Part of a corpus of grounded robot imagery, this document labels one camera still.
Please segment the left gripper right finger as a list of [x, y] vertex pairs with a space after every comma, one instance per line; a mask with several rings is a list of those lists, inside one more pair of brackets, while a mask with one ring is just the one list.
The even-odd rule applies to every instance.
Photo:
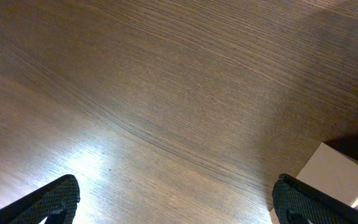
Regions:
[[358, 210], [288, 174], [279, 175], [272, 198], [279, 224], [358, 224]]

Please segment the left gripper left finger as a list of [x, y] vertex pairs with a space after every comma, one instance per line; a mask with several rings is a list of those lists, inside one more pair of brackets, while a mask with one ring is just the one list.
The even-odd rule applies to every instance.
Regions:
[[0, 209], [0, 224], [72, 224], [79, 202], [76, 177], [63, 175]]

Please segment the cardboard box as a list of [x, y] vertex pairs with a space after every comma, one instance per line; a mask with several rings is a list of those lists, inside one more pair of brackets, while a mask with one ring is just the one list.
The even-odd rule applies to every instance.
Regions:
[[[322, 143], [294, 177], [358, 210], [358, 162]], [[279, 224], [274, 208], [273, 224]]]

